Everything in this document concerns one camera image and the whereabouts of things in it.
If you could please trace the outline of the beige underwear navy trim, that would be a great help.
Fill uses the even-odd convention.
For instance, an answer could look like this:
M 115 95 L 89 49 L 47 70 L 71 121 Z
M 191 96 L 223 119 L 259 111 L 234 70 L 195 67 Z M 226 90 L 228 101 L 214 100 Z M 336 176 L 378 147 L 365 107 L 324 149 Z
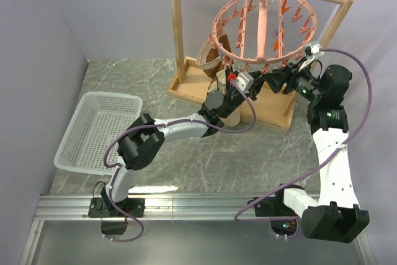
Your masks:
M 230 99 L 227 96 L 228 90 L 226 86 L 226 71 L 223 67 L 216 73 L 207 89 L 207 94 L 211 92 L 220 91 L 224 95 L 225 104 L 222 107 L 222 113 L 219 116 L 220 120 L 227 127 L 237 127 L 241 121 L 239 107 L 231 110 Z

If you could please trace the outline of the pink round clip hanger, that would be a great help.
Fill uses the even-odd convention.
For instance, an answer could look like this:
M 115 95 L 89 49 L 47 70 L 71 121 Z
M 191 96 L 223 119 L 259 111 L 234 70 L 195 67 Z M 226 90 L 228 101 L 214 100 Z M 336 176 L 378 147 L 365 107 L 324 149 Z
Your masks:
M 295 23 L 304 15 L 300 13 L 302 9 L 307 10 L 306 20 L 301 26 L 300 33 L 305 34 L 301 45 L 294 51 L 286 52 L 284 50 L 284 15 L 289 11 L 290 6 L 287 5 L 288 0 L 277 0 L 277 28 L 275 30 L 275 43 L 273 46 L 273 57 L 268 57 L 267 50 L 267 25 L 268 25 L 268 10 L 270 7 L 269 0 L 232 0 L 225 5 L 216 15 L 213 21 L 212 32 L 207 40 L 207 45 L 211 50 L 219 52 L 217 60 L 222 61 L 227 67 L 233 65 L 235 61 L 249 65 L 276 65 L 277 63 L 284 67 L 288 62 L 299 62 L 305 57 L 305 47 L 312 41 L 317 29 L 317 16 L 310 4 L 305 0 L 294 0 L 298 6 L 295 14 L 292 16 L 291 22 Z M 248 14 L 254 9 L 258 9 L 257 19 L 257 53 L 254 58 L 244 56 Z M 235 43 L 235 48 L 240 50 L 239 55 L 231 51 L 231 47 L 223 40 L 226 36 L 224 27 L 231 19 L 239 17 L 238 36 Z

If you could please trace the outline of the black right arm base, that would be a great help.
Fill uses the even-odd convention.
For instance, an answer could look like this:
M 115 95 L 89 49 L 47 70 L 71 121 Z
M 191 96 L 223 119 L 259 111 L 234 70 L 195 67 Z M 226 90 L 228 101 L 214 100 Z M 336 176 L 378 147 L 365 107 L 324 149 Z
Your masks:
M 276 204 L 274 196 L 268 197 L 254 206 L 256 217 L 286 217 L 291 215 L 289 211 L 284 210 Z

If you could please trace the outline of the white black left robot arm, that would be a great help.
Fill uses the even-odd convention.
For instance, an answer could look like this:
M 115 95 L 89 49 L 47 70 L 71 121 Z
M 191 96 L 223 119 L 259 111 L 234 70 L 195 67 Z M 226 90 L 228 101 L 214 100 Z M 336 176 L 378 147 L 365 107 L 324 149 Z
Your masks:
M 230 89 L 225 94 L 211 92 L 198 112 L 169 120 L 143 114 L 111 143 L 105 151 L 103 162 L 106 168 L 115 172 L 101 191 L 103 209 L 110 216 L 125 214 L 133 172 L 151 164 L 164 144 L 185 138 L 209 137 L 219 131 L 227 132 L 224 119 L 243 102 L 251 104 L 257 99 L 264 84 L 264 75 L 260 71 L 243 71 L 232 73 L 227 80 Z

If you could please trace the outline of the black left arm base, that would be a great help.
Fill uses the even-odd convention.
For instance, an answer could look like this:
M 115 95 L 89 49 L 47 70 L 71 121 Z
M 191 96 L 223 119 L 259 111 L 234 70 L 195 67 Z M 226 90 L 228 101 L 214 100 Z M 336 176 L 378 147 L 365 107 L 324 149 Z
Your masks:
M 122 202 L 117 203 L 118 207 L 124 212 L 130 215 L 141 218 L 143 217 L 145 209 L 144 198 L 127 198 Z M 90 202 L 88 215 L 89 218 L 110 218 L 110 217 L 122 217 L 123 214 L 114 209 L 113 205 L 110 204 L 110 211 L 101 197 L 93 197 Z

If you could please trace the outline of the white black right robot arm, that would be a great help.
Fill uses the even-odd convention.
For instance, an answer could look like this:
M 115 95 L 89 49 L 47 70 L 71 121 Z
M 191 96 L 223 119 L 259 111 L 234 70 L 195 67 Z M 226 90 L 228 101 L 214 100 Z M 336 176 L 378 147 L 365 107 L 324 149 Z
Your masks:
M 316 146 L 319 170 L 319 198 L 313 199 L 301 186 L 290 184 L 271 200 L 279 217 L 279 227 L 290 231 L 295 217 L 301 218 L 306 238 L 351 243 L 369 224 L 369 212 L 359 206 L 350 175 L 350 137 L 347 114 L 342 106 L 352 73 L 340 65 L 328 66 L 321 77 L 293 64 L 264 75 L 275 93 L 295 91 L 309 101 L 307 120 Z

